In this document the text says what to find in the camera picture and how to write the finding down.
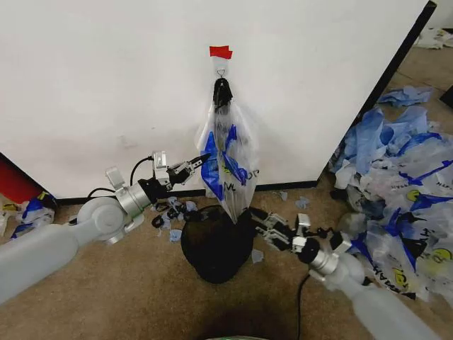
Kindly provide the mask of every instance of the black baseboard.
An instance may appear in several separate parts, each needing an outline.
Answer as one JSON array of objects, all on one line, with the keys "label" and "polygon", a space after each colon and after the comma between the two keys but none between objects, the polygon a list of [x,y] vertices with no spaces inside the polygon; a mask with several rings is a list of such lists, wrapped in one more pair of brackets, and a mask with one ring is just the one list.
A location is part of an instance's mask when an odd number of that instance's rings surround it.
[{"label": "black baseboard", "polygon": [[[262,184],[256,186],[256,191],[274,191],[274,190],[288,190],[288,189],[305,189],[305,188],[314,188],[318,185],[318,181],[304,181],[304,182],[289,182],[289,183],[275,183],[275,184]],[[195,197],[195,196],[204,196],[205,190],[184,190],[184,191],[171,191],[167,193],[167,197]],[[78,197],[78,198],[60,198],[57,200],[58,205],[74,205],[74,204],[84,204],[90,199],[88,197]]]}]

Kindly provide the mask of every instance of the floor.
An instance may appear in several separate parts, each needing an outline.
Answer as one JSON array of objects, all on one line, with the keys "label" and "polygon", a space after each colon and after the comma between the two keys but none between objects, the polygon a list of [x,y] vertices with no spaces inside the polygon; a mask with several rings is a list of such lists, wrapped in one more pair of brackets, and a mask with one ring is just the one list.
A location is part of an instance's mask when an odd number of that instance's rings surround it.
[{"label": "floor", "polygon": [[[445,132],[453,132],[453,110],[437,99],[453,85],[452,60],[453,49],[413,49],[390,83],[434,86],[425,106]],[[402,111],[384,110],[391,119]],[[348,207],[331,200],[332,186],[332,178],[323,175],[317,188],[289,190],[287,202],[273,192],[260,192],[253,205],[291,223],[304,212],[313,226],[334,227]],[[299,196],[311,201],[307,209],[294,204]],[[215,203],[193,200],[199,207]],[[61,208],[57,221],[68,220],[78,209]],[[249,260],[231,281],[212,285],[197,276],[179,244],[171,244],[165,233],[158,237],[150,223],[154,212],[145,215],[144,224],[121,242],[85,246],[62,270],[2,305],[0,339],[295,338],[296,289],[307,272],[295,255],[274,251],[257,237],[255,248],[265,253],[264,262]],[[442,338],[451,337],[453,314],[444,303],[402,300]],[[349,301],[313,279],[304,287],[302,309],[304,339],[371,339]]]}]

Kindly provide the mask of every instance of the clear plastic bag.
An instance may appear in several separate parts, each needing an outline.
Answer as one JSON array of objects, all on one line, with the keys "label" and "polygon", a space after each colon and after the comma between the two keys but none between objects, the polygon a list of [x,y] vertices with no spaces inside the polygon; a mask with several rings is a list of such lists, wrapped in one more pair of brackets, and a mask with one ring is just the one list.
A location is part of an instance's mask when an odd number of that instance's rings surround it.
[{"label": "clear plastic bag", "polygon": [[210,154],[202,165],[203,181],[236,223],[255,192],[259,174],[258,137],[223,77],[226,65],[220,67],[221,77],[215,82],[212,105],[198,131],[196,145],[201,154]]}]

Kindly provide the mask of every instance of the white board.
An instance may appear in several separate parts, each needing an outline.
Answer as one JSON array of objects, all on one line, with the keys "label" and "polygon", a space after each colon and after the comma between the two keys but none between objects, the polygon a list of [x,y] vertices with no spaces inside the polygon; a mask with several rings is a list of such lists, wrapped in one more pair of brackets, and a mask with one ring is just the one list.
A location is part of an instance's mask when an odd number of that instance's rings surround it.
[{"label": "white board", "polygon": [[[58,198],[197,155],[214,74],[260,128],[260,183],[314,181],[425,0],[1,0],[1,151]],[[137,172],[149,177],[150,166]],[[202,188],[194,178],[178,190]]]}]

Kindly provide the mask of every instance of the plastic bag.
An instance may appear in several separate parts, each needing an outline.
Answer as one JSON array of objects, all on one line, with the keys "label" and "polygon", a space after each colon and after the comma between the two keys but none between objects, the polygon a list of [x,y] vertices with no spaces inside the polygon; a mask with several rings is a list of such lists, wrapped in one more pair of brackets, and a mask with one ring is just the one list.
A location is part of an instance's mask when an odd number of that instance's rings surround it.
[{"label": "plastic bag", "polygon": [[9,203],[1,204],[0,201],[0,236],[5,235],[6,226],[8,225],[8,219],[10,217],[16,216],[20,210],[20,206]]},{"label": "plastic bag", "polygon": [[222,76],[215,82],[212,105],[196,144],[201,155],[210,154],[201,168],[203,181],[236,223],[255,192],[259,174],[258,138]]},{"label": "plastic bag", "polygon": [[14,230],[11,238],[16,239],[33,228],[51,224],[54,221],[56,207],[55,198],[43,191],[38,197],[26,204],[25,210],[20,215],[19,221],[21,223]]}]

